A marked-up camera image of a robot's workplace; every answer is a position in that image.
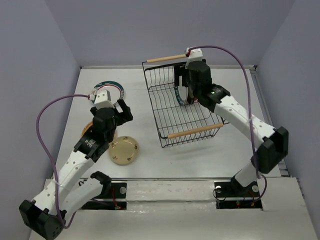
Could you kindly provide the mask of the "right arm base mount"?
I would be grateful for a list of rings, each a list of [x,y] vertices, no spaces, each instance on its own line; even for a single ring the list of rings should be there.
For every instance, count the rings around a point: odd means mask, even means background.
[[[229,181],[214,183],[212,195],[218,210],[224,209],[263,209],[260,199],[260,189],[256,181],[252,182],[245,190],[235,192]]]

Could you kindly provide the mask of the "woven tan plate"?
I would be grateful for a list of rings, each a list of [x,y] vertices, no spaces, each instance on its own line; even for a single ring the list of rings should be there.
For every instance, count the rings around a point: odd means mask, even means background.
[[[90,121],[82,130],[81,136],[83,136],[85,134],[85,132],[93,125],[93,122]],[[114,138],[116,138],[118,136],[117,131],[114,132]]]

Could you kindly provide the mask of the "white plate teal lettered rim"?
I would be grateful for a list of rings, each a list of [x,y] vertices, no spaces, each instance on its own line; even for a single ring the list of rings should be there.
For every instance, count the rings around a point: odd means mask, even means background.
[[[189,89],[184,86],[175,86],[174,93],[176,100],[180,106],[184,106],[188,104],[189,98]]]

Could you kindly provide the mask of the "beige floral plate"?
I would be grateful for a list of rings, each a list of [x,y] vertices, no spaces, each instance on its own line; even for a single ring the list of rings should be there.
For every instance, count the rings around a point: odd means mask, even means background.
[[[140,146],[133,137],[120,136],[110,143],[107,152],[109,158],[115,164],[126,166],[136,160],[140,152]]]

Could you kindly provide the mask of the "white plate teal red rim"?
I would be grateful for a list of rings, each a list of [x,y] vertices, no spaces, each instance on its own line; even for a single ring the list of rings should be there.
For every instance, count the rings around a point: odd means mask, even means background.
[[[97,94],[102,90],[109,91],[111,102],[115,106],[118,104],[117,101],[119,99],[123,99],[125,96],[125,90],[120,83],[116,81],[107,80],[107,81],[100,82],[93,87],[91,91],[91,94],[93,95],[93,99],[91,100],[92,103],[95,102]]]

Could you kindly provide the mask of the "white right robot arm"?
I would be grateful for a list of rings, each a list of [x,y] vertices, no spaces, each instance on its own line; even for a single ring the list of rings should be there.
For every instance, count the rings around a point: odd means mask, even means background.
[[[258,176],[268,174],[288,155],[288,130],[263,122],[240,105],[228,90],[213,83],[211,69],[203,60],[176,63],[173,70],[174,85],[187,88],[190,103],[197,99],[200,105],[227,120],[251,141],[250,162],[230,180],[231,192],[242,196]]]

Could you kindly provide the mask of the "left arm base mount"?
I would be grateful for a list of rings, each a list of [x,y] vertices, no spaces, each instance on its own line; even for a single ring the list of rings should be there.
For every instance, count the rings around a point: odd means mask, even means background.
[[[110,189],[103,189],[101,194],[87,201],[81,210],[119,211],[127,209],[127,183],[112,182]]]

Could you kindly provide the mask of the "black wire dish rack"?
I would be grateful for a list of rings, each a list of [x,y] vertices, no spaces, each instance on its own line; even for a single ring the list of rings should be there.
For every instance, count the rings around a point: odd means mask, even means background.
[[[197,101],[179,105],[174,90],[174,64],[142,62],[143,75],[162,148],[214,137],[227,124]]]

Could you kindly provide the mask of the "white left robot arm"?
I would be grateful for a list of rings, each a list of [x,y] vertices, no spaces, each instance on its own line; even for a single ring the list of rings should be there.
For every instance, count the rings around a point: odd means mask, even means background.
[[[118,99],[121,111],[108,100],[91,108],[92,126],[74,146],[68,160],[54,178],[32,200],[24,200],[19,211],[24,224],[46,240],[54,240],[69,228],[78,209],[91,199],[110,194],[112,179],[96,171],[78,188],[74,186],[108,150],[118,126],[133,120],[130,107]]]

